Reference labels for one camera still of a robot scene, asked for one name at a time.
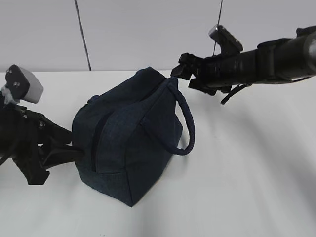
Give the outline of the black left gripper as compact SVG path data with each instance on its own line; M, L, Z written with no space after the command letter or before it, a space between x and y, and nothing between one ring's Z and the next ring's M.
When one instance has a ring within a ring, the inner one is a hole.
M71 142L71 131L43 114L17 105L0 110L0 163L11 158L29 185L43 185L47 169L84 158Z

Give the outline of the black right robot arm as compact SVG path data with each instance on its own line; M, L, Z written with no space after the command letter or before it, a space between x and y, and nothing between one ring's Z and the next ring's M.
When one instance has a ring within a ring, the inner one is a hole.
M245 52L242 44L222 25L209 36L220 53L206 58L183 53L171 76L189 81L189 88L231 97L254 84L287 84L316 75L316 28L296 29L296 37L260 43Z

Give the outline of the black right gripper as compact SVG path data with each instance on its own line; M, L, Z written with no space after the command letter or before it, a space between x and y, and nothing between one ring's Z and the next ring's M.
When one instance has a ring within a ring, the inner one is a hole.
M217 89L209 81L201 79L203 60L193 54L183 53L179 58L179 65L172 69L170 76L189 80L189 88L214 96Z

